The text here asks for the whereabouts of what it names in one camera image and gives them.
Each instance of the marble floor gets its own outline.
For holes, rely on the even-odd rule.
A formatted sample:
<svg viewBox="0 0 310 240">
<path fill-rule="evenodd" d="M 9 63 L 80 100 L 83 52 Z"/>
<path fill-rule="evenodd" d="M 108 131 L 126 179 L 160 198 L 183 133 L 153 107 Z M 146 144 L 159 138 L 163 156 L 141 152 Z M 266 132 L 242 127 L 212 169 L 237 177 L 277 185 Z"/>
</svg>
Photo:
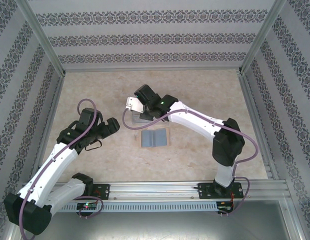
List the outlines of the marble floor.
<svg viewBox="0 0 310 240">
<path fill-rule="evenodd" d="M 252 123 L 235 70 L 123 71 L 67 73 L 50 132 L 46 159 L 61 130 L 79 119 L 77 104 L 92 99 L 104 120 L 114 117 L 120 130 L 102 141 L 103 146 L 83 151 L 64 171 L 59 182 L 67 182 L 81 172 L 96 182 L 132 181 L 202 181 L 213 180 L 217 163 L 212 157 L 212 143 L 203 136 L 177 123 L 169 128 L 169 146 L 141 148 L 139 131 L 122 124 L 127 97 L 143 84 L 148 84 L 161 97 L 172 95 L 189 107 L 210 117 L 237 120 L 242 132 L 255 139 Z M 82 108 L 90 107 L 83 103 Z M 132 124 L 132 116 L 126 116 Z M 246 145 L 238 160 L 250 156 L 253 145 Z M 239 165 L 237 176 L 267 179 L 263 160 Z"/>
</svg>

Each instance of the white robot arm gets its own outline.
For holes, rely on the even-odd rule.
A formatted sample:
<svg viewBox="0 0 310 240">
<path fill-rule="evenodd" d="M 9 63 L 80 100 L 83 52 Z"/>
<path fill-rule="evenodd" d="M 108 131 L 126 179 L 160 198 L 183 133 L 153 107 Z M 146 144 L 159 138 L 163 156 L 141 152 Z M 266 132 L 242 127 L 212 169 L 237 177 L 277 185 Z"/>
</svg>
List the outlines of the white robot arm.
<svg viewBox="0 0 310 240">
<path fill-rule="evenodd" d="M 99 147 L 101 147 L 102 142 L 100 140 L 107 138 L 120 129 L 118 121 L 113 117 L 107 120 L 108 125 L 106 125 L 100 111 L 97 111 L 95 122 L 92 123 L 93 115 L 94 110 L 92 108 L 83 109 L 79 120 L 74 121 L 60 132 L 57 144 L 55 144 L 51 154 L 35 176 L 17 194 L 9 193 L 6 196 L 4 205 L 10 222 L 19 225 L 22 202 L 27 198 L 27 194 L 41 169 L 48 165 L 56 153 L 60 152 L 68 144 L 72 144 L 91 124 L 93 124 L 92 128 L 80 140 L 74 142 L 56 159 L 53 159 L 53 162 L 41 174 L 35 186 L 30 190 L 23 211 L 23 228 L 34 235 L 39 235 L 46 229 L 54 214 L 65 204 L 79 196 L 92 195 L 93 179 L 82 173 L 75 174 L 68 183 L 59 189 L 53 192 L 52 189 L 67 166 L 78 157 L 83 149 L 86 150 L 89 145 L 97 142 L 100 143 Z"/>
<path fill-rule="evenodd" d="M 140 113 L 140 118 L 152 121 L 153 118 L 160 118 L 165 114 L 170 114 L 164 120 L 178 123 L 188 127 L 195 132 L 203 135 L 213 142 L 213 157 L 218 163 L 217 174 L 215 176 L 216 190 L 222 191 L 228 188 L 233 180 L 233 169 L 237 156 L 242 152 L 245 141 L 242 136 L 222 129 L 215 124 L 227 126 L 239 131 L 239 126 L 235 120 L 229 118 L 227 121 L 215 119 L 191 109 L 177 98 L 165 95 L 163 98 L 148 86 L 143 85 L 135 93 L 136 97 L 129 97 L 126 102 L 126 109 Z M 188 113 L 196 113 L 205 119 L 209 119 L 213 124 L 206 120 Z"/>
</svg>

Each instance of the gray block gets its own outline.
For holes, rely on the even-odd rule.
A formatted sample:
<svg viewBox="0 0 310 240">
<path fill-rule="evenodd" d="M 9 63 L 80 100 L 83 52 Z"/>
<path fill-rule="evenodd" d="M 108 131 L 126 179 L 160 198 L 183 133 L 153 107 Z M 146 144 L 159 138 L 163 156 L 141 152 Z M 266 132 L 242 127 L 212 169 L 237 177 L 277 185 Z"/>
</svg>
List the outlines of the gray block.
<svg viewBox="0 0 310 240">
<path fill-rule="evenodd" d="M 141 147 L 154 148 L 168 145 L 167 129 L 159 128 L 156 130 L 142 130 L 141 131 Z"/>
</svg>

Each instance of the damask pattern wallpaper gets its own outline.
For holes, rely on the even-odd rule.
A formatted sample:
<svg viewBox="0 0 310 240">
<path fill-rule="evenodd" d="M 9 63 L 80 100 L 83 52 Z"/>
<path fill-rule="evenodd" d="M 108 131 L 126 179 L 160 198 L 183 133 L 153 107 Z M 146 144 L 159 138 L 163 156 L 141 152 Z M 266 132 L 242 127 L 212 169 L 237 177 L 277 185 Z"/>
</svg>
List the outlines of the damask pattern wallpaper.
<svg viewBox="0 0 310 240">
<path fill-rule="evenodd" d="M 0 0 L 0 239 L 3 200 L 34 169 L 60 77 L 13 0 Z"/>
<path fill-rule="evenodd" d="M 310 0 L 285 3 L 246 78 L 277 172 L 310 239 Z"/>
<path fill-rule="evenodd" d="M 274 0 L 29 1 L 66 70 L 239 67 Z"/>
</svg>

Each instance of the black mounting plate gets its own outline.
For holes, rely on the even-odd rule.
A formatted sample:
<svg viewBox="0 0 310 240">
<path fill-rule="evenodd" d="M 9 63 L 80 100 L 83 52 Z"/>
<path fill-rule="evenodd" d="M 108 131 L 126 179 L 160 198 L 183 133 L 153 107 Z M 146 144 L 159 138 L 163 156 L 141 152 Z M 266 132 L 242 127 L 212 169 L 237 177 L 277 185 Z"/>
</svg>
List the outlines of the black mounting plate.
<svg viewBox="0 0 310 240">
<path fill-rule="evenodd" d="M 230 199 L 231 193 L 234 194 L 234 199 L 242 199 L 244 197 L 242 184 L 239 182 L 234 182 L 231 187 L 227 189 L 227 193 L 223 196 L 220 196 L 215 192 L 215 187 L 212 182 L 198 183 L 197 188 L 199 199 Z"/>
<path fill-rule="evenodd" d="M 108 200 L 110 195 L 110 185 L 109 184 L 93 184 L 93 191 L 91 196 L 98 197 L 102 200 Z"/>
</svg>

